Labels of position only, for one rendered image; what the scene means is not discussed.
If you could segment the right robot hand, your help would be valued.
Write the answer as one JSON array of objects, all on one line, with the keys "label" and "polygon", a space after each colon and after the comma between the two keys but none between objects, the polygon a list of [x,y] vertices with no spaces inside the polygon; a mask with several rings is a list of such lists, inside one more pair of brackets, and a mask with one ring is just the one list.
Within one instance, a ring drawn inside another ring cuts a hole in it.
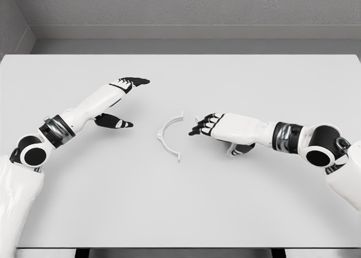
[{"label": "right robot hand", "polygon": [[205,135],[230,143],[228,157],[246,154],[264,141],[261,121],[233,113],[209,114],[197,122],[189,135]]}]

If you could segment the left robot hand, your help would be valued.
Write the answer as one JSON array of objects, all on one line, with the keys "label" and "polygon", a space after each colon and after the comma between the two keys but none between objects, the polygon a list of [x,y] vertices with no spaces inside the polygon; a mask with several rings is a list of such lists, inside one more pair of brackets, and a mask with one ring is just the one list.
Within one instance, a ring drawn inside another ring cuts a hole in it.
[{"label": "left robot hand", "polygon": [[119,78],[101,86],[100,89],[80,103],[77,109],[83,112],[86,121],[94,120],[95,124],[100,127],[112,129],[131,128],[133,127],[131,122],[120,119],[115,115],[106,114],[105,111],[117,104],[132,89],[149,83],[150,80],[144,78]]}]

